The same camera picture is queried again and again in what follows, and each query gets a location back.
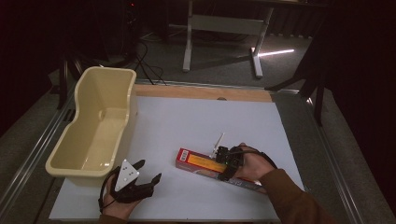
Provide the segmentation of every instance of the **sleeve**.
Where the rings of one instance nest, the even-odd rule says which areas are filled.
[[[126,224],[127,221],[117,218],[117,217],[111,217],[107,215],[100,215],[99,217],[99,224]]]
[[[260,181],[283,224],[335,223],[312,195],[295,185],[284,170],[276,169]]]

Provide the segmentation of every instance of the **white table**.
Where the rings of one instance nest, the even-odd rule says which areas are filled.
[[[158,173],[163,177],[131,220],[277,220],[267,196],[175,167],[180,147],[210,154],[221,133],[223,146],[245,142],[264,151],[303,188],[274,103],[139,97],[134,135],[121,145],[129,146],[131,163],[146,160],[138,184]],[[66,178],[49,218],[97,219],[99,191],[100,186],[77,186]]]

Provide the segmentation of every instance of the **hand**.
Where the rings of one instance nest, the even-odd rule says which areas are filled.
[[[104,197],[104,205],[108,205],[108,207],[103,209],[103,214],[111,217],[117,217],[123,220],[128,220],[129,215],[131,215],[134,208],[142,201],[136,201],[132,203],[118,203],[114,201],[114,198],[110,195],[111,189],[111,181],[113,180],[114,175],[112,175],[106,183],[106,194]]]
[[[239,144],[244,151],[254,151],[254,149],[247,147],[245,143]],[[244,165],[239,167],[234,177],[244,177],[250,180],[259,180],[264,175],[275,170],[275,168],[264,157],[254,154],[244,154]]]

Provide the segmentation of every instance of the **yellow plastic tub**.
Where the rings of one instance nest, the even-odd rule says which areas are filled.
[[[131,138],[137,114],[135,79],[130,69],[92,67],[84,72],[75,89],[76,115],[47,160],[49,174],[104,177],[121,164],[128,148],[120,147],[120,140]]]

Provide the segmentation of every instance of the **metal rail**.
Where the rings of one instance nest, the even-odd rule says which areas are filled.
[[[326,159],[329,163],[329,169],[332,174],[332,179],[334,180],[334,184],[338,189],[338,193],[340,194],[340,198],[344,204],[344,207],[346,209],[346,214],[348,215],[350,222],[352,224],[365,223],[363,221],[361,211],[359,210],[358,206],[355,203],[355,200],[353,199],[351,190],[349,189],[349,186],[346,180],[344,179],[344,176],[338,165],[337,159],[335,158],[332,152],[332,147],[329,141],[327,140],[326,133],[324,132],[323,128],[318,126],[317,121],[313,116],[313,109],[314,109],[313,103],[311,102],[310,99],[301,98],[301,100],[304,107],[306,108],[306,112],[309,114],[308,117],[312,119],[313,123],[315,123],[314,126],[319,134],[320,141],[322,142],[325,148],[325,153],[327,155]]]
[[[68,106],[72,102],[74,102],[74,88],[75,86],[71,88],[68,93],[66,104],[60,110],[56,111],[51,121],[49,122],[49,125],[47,126],[43,134],[41,134],[29,156],[26,158],[18,171],[12,177],[12,180],[8,184],[7,189],[3,192],[0,200],[0,223],[3,223],[6,219],[9,210],[20,195],[23,187],[25,186],[30,175],[35,169],[38,161],[41,159],[41,156],[46,151],[47,145],[50,143],[52,136],[55,135],[59,125],[62,123],[62,118],[66,114]]]

